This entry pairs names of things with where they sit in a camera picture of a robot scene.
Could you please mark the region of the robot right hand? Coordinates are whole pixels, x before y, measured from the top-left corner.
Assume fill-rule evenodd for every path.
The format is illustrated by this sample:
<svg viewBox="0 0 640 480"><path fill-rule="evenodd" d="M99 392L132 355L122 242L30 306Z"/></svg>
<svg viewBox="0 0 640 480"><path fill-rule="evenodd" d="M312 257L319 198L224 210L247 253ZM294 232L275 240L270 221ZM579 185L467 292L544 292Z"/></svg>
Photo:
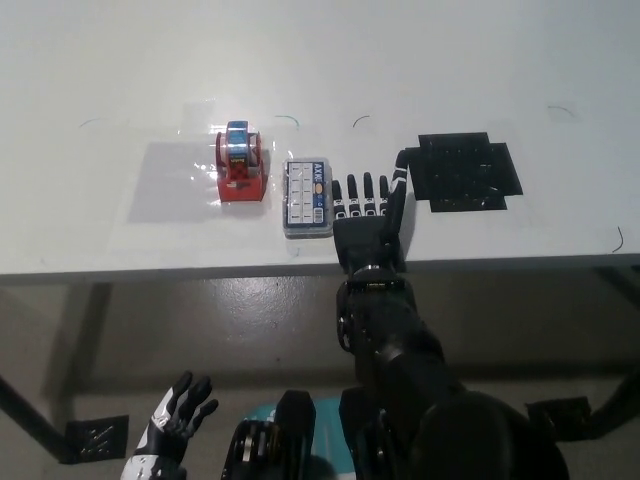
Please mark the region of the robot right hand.
<svg viewBox="0 0 640 480"><path fill-rule="evenodd" d="M407 196L409 152L398 153L391 176L382 175L374 191L370 173L363 174L364 196L359 196L353 174L331 183L333 239L343 272L353 277L366 269L393 272L405 269L400 230Z"/></svg>

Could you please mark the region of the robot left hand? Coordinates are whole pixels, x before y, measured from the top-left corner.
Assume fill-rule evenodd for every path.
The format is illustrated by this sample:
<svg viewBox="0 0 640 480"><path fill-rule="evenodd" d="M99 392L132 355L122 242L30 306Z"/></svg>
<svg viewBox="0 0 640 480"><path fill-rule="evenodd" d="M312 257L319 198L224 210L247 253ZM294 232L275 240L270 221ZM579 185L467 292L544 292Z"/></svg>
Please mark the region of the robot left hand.
<svg viewBox="0 0 640 480"><path fill-rule="evenodd" d="M194 381L190 371L184 372L150 416L120 478L186 479L182 461L189 441L203 420L219 406L219 401L210 397L211 393L209 376Z"/></svg>

